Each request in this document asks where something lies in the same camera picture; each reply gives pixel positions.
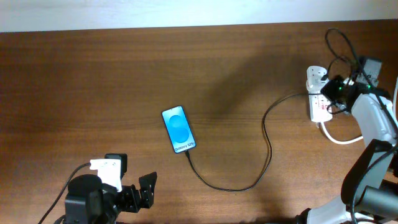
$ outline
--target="power strip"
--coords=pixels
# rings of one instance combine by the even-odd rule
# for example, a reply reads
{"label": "power strip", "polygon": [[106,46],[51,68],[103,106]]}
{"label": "power strip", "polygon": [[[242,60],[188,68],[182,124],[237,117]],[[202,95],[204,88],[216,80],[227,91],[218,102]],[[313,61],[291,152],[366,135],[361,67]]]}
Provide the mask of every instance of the power strip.
{"label": "power strip", "polygon": [[327,70],[319,66],[310,66],[307,69],[307,90],[310,99],[310,116],[311,121],[319,123],[326,122],[333,118],[331,108],[327,110],[330,101],[325,96],[321,95],[321,89],[328,83],[329,79],[324,81],[321,78],[326,75]]}

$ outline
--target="brown wooden surface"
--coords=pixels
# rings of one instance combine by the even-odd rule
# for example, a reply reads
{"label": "brown wooden surface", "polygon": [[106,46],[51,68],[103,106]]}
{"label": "brown wooden surface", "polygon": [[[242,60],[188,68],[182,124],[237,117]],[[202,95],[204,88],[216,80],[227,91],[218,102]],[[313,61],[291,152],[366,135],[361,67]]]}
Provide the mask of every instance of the brown wooden surface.
{"label": "brown wooden surface", "polygon": [[[122,213],[121,222],[254,222],[323,205],[339,195],[364,145],[328,141],[308,118],[307,97],[270,113],[271,167],[239,193],[197,179],[187,158],[174,154],[161,112],[185,108],[197,140],[192,159],[206,180],[252,184],[267,156],[262,114],[276,99],[306,91],[308,66],[327,67],[328,27],[384,62],[380,86],[392,93],[397,21],[0,34],[1,223],[37,223],[71,171],[107,152],[128,154],[125,185],[158,173],[154,206]],[[333,43],[348,54],[344,42]],[[359,134],[349,116],[327,126],[337,139]],[[64,214],[63,203],[46,223]]]}

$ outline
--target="phone screen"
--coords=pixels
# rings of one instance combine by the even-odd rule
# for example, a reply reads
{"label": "phone screen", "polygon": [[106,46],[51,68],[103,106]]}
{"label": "phone screen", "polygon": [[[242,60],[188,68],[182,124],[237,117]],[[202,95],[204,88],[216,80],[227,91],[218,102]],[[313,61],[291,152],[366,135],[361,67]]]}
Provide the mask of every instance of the phone screen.
{"label": "phone screen", "polygon": [[163,111],[162,116],[175,153],[180,153],[196,146],[182,106]]}

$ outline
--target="white backdrop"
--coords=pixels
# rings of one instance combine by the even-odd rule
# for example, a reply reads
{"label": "white backdrop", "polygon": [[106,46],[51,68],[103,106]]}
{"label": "white backdrop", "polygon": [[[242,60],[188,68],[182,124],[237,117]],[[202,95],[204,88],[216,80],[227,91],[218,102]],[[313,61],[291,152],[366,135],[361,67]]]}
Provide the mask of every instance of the white backdrop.
{"label": "white backdrop", "polygon": [[0,0],[0,32],[397,18],[398,0]]}

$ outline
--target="white cable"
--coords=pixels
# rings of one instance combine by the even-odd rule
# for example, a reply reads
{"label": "white cable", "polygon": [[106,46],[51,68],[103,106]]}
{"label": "white cable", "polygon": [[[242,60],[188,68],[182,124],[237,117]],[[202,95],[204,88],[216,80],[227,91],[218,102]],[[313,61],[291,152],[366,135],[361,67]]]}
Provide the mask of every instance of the white cable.
{"label": "white cable", "polygon": [[321,127],[322,127],[322,131],[323,131],[323,133],[325,133],[326,137],[328,137],[329,140],[331,140],[332,142],[334,142],[336,144],[351,144],[351,143],[354,143],[356,141],[359,141],[359,140],[363,139],[363,136],[360,136],[358,138],[354,138],[354,139],[349,140],[349,141],[337,141],[336,139],[334,139],[333,137],[330,136],[328,130],[326,130],[324,122],[321,122]]}
{"label": "white cable", "polygon": [[394,112],[394,116],[397,116],[396,115],[397,91],[398,91],[398,77],[397,77],[396,89],[394,90],[394,99],[392,100],[392,111]]}

